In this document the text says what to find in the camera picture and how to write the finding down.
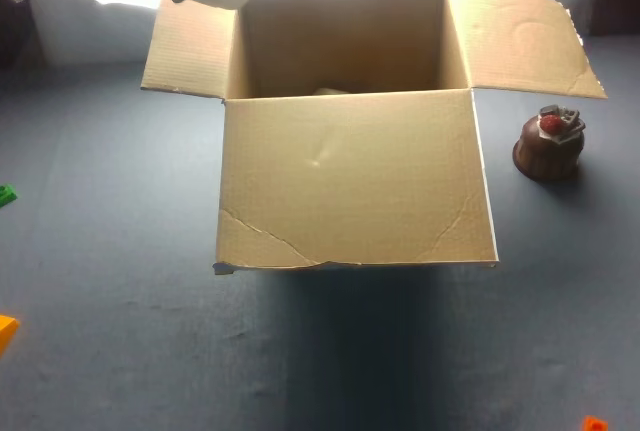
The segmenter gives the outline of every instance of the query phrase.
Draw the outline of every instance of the chocolate cupcake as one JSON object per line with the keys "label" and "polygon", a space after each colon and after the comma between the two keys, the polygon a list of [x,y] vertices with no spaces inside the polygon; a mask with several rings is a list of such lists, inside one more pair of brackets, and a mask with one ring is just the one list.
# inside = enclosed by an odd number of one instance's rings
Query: chocolate cupcake
{"label": "chocolate cupcake", "polygon": [[531,179],[570,178],[584,147],[584,128],[579,111],[557,105],[544,107],[522,127],[513,148],[513,162]]}

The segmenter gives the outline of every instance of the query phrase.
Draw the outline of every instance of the object inside box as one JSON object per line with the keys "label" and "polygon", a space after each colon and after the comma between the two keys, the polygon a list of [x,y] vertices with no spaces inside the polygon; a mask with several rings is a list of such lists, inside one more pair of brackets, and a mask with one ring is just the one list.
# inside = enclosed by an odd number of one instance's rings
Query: object inside box
{"label": "object inside box", "polygon": [[228,99],[469,85],[447,0],[250,0],[234,33]]}

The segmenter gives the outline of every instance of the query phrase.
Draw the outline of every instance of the cake topping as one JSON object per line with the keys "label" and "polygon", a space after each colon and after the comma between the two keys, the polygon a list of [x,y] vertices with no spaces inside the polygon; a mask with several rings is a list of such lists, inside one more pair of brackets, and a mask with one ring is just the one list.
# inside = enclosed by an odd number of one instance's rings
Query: cake topping
{"label": "cake topping", "polygon": [[585,124],[580,119],[580,111],[553,104],[538,113],[538,128],[541,138],[562,144],[579,137]]}

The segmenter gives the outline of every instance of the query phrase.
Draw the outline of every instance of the white frosting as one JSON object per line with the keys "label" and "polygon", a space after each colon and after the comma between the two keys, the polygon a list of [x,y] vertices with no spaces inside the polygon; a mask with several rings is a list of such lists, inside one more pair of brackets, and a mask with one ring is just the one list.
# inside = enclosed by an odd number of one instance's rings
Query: white frosting
{"label": "white frosting", "polygon": [[538,116],[538,134],[542,139],[548,139],[550,141],[553,141],[556,144],[564,144],[568,141],[572,141],[580,137],[580,132],[582,130],[577,130],[576,132],[573,132],[568,135],[552,136],[549,133],[543,131],[542,128],[540,128],[540,119],[541,119],[541,116]]}

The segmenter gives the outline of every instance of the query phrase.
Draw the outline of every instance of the open cardboard box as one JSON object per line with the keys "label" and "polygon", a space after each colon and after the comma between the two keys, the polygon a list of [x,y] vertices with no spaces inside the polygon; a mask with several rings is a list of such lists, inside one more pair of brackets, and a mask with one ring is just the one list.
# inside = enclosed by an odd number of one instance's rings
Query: open cardboard box
{"label": "open cardboard box", "polygon": [[164,0],[142,86],[225,100],[221,270],[496,262],[471,88],[606,97],[553,0]]}

